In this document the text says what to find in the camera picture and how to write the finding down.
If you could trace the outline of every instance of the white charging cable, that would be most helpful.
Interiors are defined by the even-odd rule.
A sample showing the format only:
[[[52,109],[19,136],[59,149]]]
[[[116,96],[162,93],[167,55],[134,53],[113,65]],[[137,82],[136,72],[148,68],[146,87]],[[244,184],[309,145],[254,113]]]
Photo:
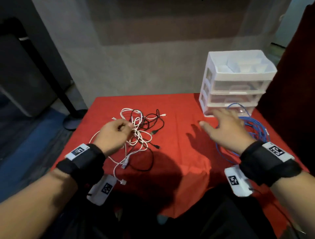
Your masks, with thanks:
[[[130,108],[123,108],[120,112],[120,116],[121,118],[123,119],[126,119],[123,115],[124,112],[127,112],[127,111],[131,111],[131,112],[135,112],[137,114],[139,114],[140,116],[137,116],[137,117],[133,117],[133,115],[131,115],[131,123],[135,126],[132,131],[133,131],[133,134],[134,134],[134,140],[133,141],[126,141],[126,143],[128,143],[130,146],[135,146],[137,143],[140,143],[141,146],[140,146],[140,149],[136,150],[136,151],[133,151],[131,153],[129,153],[127,155],[127,145],[125,143],[125,145],[123,146],[123,148],[125,148],[125,158],[123,160],[121,160],[120,162],[116,162],[115,160],[112,159],[112,157],[108,157],[111,161],[113,161],[116,165],[114,167],[114,170],[113,170],[113,175],[114,177],[123,185],[126,184],[126,181],[125,180],[120,180],[116,177],[116,174],[115,174],[115,170],[116,168],[118,167],[118,165],[122,165],[121,167],[124,169],[127,165],[128,165],[128,161],[129,161],[129,157],[132,155],[132,154],[135,154],[137,152],[140,152],[140,151],[146,151],[147,148],[148,148],[148,143],[152,140],[152,135],[146,131],[143,131],[143,130],[139,130],[139,127],[143,121],[143,118],[145,118],[143,115],[142,115],[142,112],[140,110],[133,110],[133,109],[130,109]],[[153,117],[153,118],[145,118],[146,120],[154,120],[156,119],[156,117]],[[90,139],[90,142],[92,142],[93,138],[99,133],[100,131],[96,132],[92,138]],[[142,134],[147,134],[149,136],[149,140],[145,140],[143,139],[142,137]]]

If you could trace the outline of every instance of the white plastic storage drawers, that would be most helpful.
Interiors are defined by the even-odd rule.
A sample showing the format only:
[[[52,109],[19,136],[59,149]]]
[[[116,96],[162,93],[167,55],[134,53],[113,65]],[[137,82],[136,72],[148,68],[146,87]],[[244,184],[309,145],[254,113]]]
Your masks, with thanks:
[[[199,97],[204,115],[213,117],[213,109],[231,103],[240,103],[251,114],[276,72],[260,50],[209,52]]]

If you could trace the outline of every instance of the red tablecloth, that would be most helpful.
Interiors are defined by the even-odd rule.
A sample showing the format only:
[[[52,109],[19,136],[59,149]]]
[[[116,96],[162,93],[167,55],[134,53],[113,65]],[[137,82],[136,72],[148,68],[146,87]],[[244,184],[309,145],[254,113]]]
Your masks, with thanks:
[[[153,135],[152,143],[161,147],[150,147],[154,151],[153,168],[149,172],[137,172],[131,167],[125,170],[118,167],[117,177],[125,179],[127,184],[123,186],[117,183],[115,190],[139,196],[158,207],[162,214],[178,217],[195,204],[208,189],[226,182],[224,169],[231,166],[231,163],[218,154],[214,142],[198,125],[198,121],[204,120],[214,127],[217,126],[215,118],[203,116],[198,97],[199,94],[98,97],[53,168],[71,150],[82,143],[88,143],[112,117],[119,119],[121,109],[139,109],[144,114],[155,113],[156,109],[159,109],[161,114],[167,116],[163,117],[164,128]],[[273,143],[293,154],[257,110],[252,116],[267,128]],[[123,156],[124,152],[120,150],[112,157],[120,161]],[[142,169],[148,167],[150,161],[151,154],[148,150],[130,157],[130,163]],[[114,166],[112,161],[106,160],[105,173],[112,174]],[[279,204],[267,187],[257,189],[263,194],[256,197],[279,237],[287,222],[271,202]]]

